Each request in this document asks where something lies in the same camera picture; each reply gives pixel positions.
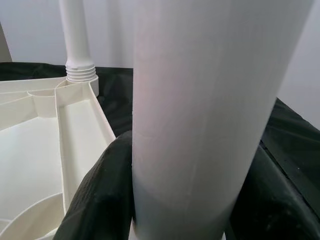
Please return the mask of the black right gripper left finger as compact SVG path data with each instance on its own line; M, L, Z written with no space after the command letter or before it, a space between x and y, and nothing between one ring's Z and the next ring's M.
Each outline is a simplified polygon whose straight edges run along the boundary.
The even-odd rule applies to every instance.
M128 240L133 214L129 130L106 148L85 175L53 240Z

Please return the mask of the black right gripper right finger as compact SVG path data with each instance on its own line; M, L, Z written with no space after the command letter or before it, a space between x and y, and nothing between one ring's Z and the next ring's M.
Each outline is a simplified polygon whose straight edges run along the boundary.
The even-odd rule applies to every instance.
M262 146L230 217L236 240L320 240L320 219Z

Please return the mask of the white plastic table top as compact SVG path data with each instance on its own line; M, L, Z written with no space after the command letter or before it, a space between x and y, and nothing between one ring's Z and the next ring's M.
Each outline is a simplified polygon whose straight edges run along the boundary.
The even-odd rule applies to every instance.
M0 81L0 240L52 240L115 134L98 79Z

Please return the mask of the white plastic table leg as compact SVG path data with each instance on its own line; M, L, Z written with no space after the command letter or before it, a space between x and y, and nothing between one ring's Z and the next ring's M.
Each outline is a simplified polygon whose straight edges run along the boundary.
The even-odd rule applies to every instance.
M315 0L135 0L139 240L220 240Z
M58 0L64 33L67 79L87 82L97 79L91 58L83 0Z

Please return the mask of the black table cloth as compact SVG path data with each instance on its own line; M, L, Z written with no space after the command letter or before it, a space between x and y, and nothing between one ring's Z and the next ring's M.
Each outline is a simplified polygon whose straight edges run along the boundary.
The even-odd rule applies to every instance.
M97 67L98 102L116 137L132 130L132 68ZM56 78L65 67L47 63L2 62L0 82ZM320 130L276 99L259 146L265 148L320 220ZM230 221L226 240L236 240Z

